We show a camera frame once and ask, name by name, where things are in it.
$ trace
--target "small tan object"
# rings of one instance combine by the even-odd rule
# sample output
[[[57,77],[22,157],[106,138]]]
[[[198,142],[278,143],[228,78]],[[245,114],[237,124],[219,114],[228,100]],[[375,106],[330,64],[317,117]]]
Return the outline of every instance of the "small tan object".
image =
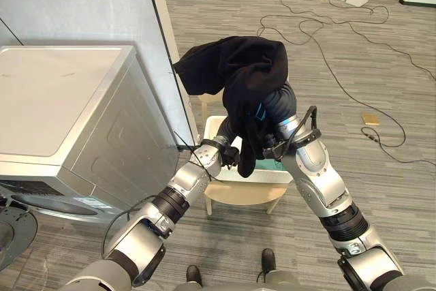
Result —
[[[362,113],[362,119],[366,125],[379,125],[379,118],[373,114]]]

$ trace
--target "appliance top panel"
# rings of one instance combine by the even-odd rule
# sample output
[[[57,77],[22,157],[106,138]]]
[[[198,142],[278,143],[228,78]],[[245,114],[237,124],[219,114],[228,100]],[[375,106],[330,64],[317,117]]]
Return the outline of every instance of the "appliance top panel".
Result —
[[[55,154],[124,48],[2,48],[0,154]]]

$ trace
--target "gray appliance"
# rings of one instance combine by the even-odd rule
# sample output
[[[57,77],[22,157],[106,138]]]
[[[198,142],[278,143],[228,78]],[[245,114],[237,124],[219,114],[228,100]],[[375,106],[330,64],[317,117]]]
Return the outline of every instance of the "gray appliance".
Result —
[[[177,157],[132,46],[0,48],[0,194],[106,222],[161,190]]]

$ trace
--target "person's foot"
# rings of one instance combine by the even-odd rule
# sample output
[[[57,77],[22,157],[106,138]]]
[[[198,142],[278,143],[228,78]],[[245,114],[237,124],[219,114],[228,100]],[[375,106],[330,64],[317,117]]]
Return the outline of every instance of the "person's foot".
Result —
[[[271,271],[275,271],[275,255],[274,251],[266,248],[262,251],[262,272],[264,275]]]
[[[201,286],[202,284],[202,275],[200,274],[200,270],[196,265],[191,265],[186,270],[186,282],[197,282]]]

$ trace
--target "black cloth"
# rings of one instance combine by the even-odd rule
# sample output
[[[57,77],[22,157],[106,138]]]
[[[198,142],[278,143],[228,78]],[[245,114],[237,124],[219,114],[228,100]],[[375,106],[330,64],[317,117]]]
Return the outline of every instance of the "black cloth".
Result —
[[[262,37],[227,37],[191,48],[174,68],[190,95],[214,95],[224,88],[223,105],[243,139],[238,172],[249,176],[256,158],[264,159],[263,140],[274,129],[262,100],[286,82],[285,46]]]

